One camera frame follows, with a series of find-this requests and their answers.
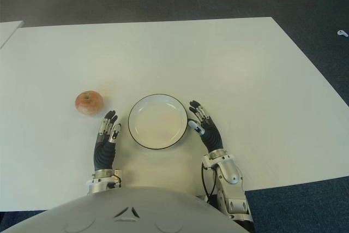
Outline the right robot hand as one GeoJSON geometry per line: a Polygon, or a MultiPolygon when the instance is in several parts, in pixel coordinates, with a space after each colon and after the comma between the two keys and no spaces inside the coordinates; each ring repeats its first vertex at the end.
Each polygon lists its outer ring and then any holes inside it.
{"type": "Polygon", "coordinates": [[[198,133],[208,153],[215,150],[222,150],[221,135],[211,116],[199,102],[192,100],[189,105],[189,110],[196,116],[197,121],[188,119],[188,125],[198,133]]]}

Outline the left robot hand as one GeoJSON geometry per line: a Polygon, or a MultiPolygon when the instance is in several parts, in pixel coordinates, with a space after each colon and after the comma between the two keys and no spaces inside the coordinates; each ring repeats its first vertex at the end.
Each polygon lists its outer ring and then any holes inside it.
{"type": "Polygon", "coordinates": [[[117,138],[121,132],[121,124],[117,120],[115,110],[109,111],[102,120],[94,147],[94,171],[112,169],[117,138]]]}

